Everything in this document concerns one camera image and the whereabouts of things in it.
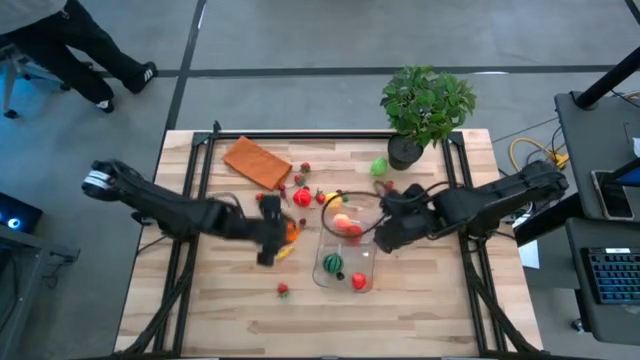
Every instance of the orange cloth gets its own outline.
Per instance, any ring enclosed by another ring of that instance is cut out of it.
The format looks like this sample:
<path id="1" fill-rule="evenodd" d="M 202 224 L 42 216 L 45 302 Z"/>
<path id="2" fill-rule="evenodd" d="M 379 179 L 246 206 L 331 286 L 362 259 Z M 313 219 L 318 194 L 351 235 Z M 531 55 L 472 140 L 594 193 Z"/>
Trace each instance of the orange cloth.
<path id="1" fill-rule="evenodd" d="M 291 171 L 291 164 L 244 136 L 236 141 L 222 160 L 240 174 L 269 190 L 274 190 Z"/>

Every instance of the chair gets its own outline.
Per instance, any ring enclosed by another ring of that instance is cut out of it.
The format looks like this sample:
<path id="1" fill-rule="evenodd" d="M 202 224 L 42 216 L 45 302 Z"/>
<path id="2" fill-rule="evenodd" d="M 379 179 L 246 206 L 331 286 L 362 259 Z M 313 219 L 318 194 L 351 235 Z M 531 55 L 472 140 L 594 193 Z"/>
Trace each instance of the chair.
<path id="1" fill-rule="evenodd" d="M 0 65 L 5 65 L 4 71 L 4 99 L 2 102 L 2 113 L 9 119 L 19 117 L 18 113 L 9 107 L 11 93 L 18 75 L 26 80 L 32 78 L 47 79 L 60 83 L 60 89 L 69 91 L 71 88 L 51 74 L 44 68 L 35 64 L 25 54 L 13 45 L 7 38 L 0 36 Z"/>

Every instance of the keyboard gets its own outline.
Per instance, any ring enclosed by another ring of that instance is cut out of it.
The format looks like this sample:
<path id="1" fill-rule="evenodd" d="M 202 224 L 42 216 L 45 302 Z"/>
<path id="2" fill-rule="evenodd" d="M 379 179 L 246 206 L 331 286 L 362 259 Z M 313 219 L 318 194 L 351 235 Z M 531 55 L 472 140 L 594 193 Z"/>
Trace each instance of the keyboard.
<path id="1" fill-rule="evenodd" d="M 598 304 L 640 304 L 640 248 L 582 249 Z"/>

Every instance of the black plant pot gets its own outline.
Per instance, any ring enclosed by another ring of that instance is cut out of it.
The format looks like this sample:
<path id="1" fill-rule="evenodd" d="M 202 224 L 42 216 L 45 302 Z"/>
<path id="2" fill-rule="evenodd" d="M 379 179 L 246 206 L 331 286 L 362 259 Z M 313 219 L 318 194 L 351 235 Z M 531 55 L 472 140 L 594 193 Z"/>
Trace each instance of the black plant pot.
<path id="1" fill-rule="evenodd" d="M 414 162 L 418 161 L 424 152 L 424 148 L 416 145 L 411 139 L 402 135 L 393 135 L 387 144 L 389 153 L 389 165 L 396 170 L 407 170 Z"/>

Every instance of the sneaker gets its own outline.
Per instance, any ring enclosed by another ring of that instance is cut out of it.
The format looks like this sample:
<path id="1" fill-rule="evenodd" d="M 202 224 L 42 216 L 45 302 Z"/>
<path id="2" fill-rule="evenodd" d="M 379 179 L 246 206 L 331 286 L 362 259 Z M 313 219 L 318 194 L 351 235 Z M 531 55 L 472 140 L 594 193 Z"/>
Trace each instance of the sneaker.
<path id="1" fill-rule="evenodd" d="M 156 64 L 153 63 L 152 61 L 145 63 L 143 66 L 145 68 L 144 71 L 139 72 L 131 80 L 127 81 L 124 84 L 124 87 L 129 89 L 129 91 L 131 91 L 134 94 L 141 93 L 142 90 L 144 90 L 147 84 L 151 81 L 151 79 L 153 79 L 158 75 L 158 69 L 156 68 Z"/>
<path id="2" fill-rule="evenodd" d="M 113 110 L 115 110 L 115 106 L 113 106 L 113 100 L 105 100 L 96 104 L 96 106 L 104 111 L 107 114 L 111 114 Z"/>

